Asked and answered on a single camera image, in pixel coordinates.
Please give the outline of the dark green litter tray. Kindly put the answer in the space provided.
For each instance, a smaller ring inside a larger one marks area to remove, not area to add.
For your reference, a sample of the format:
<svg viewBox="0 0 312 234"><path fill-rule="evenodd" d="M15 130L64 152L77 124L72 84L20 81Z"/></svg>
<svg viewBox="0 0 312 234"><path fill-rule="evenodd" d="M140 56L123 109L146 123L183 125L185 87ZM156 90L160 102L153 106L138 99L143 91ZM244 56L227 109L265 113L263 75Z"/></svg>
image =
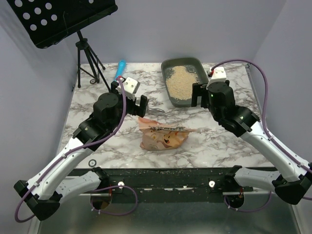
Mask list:
<svg viewBox="0 0 312 234"><path fill-rule="evenodd" d="M192 98L188 100L178 100L170 96L167 85L166 85L166 78L170 75L170 69L175 66L185 66L189 72L195 72L198 75L198 84L205 84L208 83L208 78L206 75L206 72L202 66L202 63L197 59L193 57L188 58L174 58L174 59L168 59L161 64L161 71L165 83L165 87L167 90L167 94L169 97L170 102L174 107L177 108L185 108L191 106L191 100Z"/></svg>

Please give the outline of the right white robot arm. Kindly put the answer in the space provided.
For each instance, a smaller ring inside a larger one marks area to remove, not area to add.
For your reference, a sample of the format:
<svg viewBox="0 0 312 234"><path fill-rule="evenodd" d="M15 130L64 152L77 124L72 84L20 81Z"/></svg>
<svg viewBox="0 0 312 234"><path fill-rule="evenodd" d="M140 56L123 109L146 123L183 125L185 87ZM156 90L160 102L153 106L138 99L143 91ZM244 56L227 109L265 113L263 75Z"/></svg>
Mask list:
<svg viewBox="0 0 312 234"><path fill-rule="evenodd" d="M262 171L234 166L224 179L225 187L254 187L274 192L284 202L296 205L312 185L312 165L296 155L278 138L264 129L263 122L249 108L235 103L234 91L227 81L194 83L191 106L207 108L214 120L228 132L256 148L276 170Z"/></svg>

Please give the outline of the orange cat litter bag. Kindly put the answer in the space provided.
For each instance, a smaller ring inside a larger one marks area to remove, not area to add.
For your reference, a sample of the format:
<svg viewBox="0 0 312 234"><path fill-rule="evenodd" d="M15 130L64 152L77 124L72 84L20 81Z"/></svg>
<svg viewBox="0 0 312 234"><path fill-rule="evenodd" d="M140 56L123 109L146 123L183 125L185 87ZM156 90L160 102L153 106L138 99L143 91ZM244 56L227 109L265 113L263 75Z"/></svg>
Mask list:
<svg viewBox="0 0 312 234"><path fill-rule="evenodd" d="M196 132L152 131L150 127L184 127L178 124L163 124L148 118L138 117L139 130L142 132L140 147L148 151L172 150L180 147L189 134Z"/></svg>

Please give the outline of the silver metal litter scoop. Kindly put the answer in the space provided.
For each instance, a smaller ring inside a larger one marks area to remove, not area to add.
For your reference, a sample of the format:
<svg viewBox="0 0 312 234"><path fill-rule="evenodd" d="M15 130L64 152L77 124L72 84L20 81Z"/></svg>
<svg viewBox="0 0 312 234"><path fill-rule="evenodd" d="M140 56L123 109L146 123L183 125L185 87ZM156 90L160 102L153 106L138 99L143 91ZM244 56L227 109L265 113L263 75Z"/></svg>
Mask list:
<svg viewBox="0 0 312 234"><path fill-rule="evenodd" d="M165 113L165 111L162 110L162 109L160 109L160 108L153 108L153 107L150 107L150 106L147 104L146 113L148 113L148 114L153 114L153 113Z"/></svg>

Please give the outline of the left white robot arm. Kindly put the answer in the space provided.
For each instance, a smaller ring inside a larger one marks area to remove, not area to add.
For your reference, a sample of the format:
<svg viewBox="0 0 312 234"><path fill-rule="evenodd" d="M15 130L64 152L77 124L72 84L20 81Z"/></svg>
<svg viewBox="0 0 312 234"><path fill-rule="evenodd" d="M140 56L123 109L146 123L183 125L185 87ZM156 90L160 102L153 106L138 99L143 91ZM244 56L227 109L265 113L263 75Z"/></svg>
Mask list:
<svg viewBox="0 0 312 234"><path fill-rule="evenodd" d="M15 210L16 222L23 222L18 216L22 203L28 206L33 217L43 221L75 196L109 189L109 176L100 167L68 181L65 178L119 131L126 115L145 116L147 97L141 96L136 104L139 86L139 81L133 78L118 77L111 83L111 91L99 96L90 116L78 126L60 153L34 177L15 183L14 189L21 197Z"/></svg>

